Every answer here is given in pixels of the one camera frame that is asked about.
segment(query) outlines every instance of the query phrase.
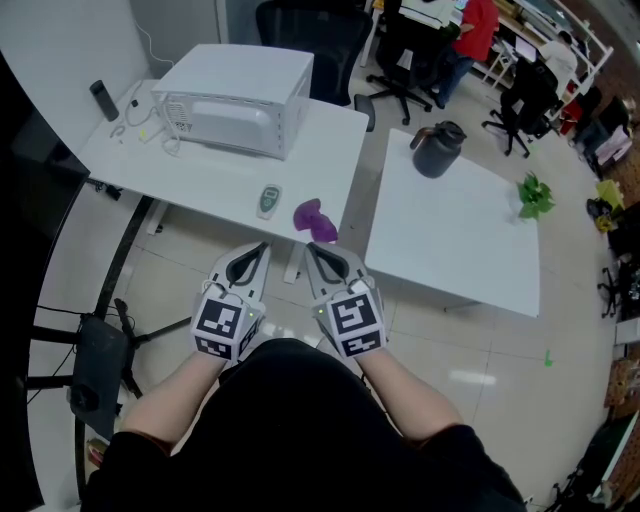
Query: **black shirt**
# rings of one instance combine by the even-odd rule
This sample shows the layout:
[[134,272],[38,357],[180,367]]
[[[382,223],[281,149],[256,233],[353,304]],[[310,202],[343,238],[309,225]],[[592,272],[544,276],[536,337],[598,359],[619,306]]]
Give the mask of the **black shirt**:
[[310,509],[524,512],[473,430],[417,447],[343,364],[296,340],[258,347],[225,372],[182,450],[116,434],[83,511]]

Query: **red shirt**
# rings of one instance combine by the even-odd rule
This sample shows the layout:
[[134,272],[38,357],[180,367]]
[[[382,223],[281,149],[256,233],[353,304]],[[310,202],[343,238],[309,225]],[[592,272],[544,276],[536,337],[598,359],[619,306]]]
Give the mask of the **red shirt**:
[[493,33],[500,26],[499,15],[493,0],[469,0],[462,13],[462,24],[473,25],[473,29],[462,34],[453,43],[453,49],[481,62],[487,60]]

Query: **remote control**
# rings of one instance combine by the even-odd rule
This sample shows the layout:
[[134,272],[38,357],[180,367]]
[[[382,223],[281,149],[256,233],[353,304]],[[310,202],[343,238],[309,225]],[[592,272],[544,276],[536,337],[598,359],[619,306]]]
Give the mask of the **remote control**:
[[278,185],[264,187],[258,201],[258,217],[269,220],[278,207],[280,196],[282,196],[282,188]]

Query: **purple toy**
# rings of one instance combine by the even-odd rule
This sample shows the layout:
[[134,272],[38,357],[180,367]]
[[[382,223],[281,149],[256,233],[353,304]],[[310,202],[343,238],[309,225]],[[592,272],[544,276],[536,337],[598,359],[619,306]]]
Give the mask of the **purple toy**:
[[320,213],[320,199],[311,199],[302,203],[293,213],[293,225],[298,231],[311,230],[314,242],[335,242],[338,230],[329,217]]

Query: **white wall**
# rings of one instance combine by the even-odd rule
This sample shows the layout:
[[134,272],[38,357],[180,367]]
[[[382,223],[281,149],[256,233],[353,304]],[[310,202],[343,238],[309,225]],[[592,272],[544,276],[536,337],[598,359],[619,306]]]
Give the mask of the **white wall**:
[[[220,42],[215,0],[131,0],[138,24],[151,35],[153,53],[178,62],[197,44]],[[149,39],[140,32],[152,75],[161,78],[171,64],[149,55]]]
[[128,0],[0,0],[0,50],[74,153],[103,118],[89,86],[115,100],[148,67]]

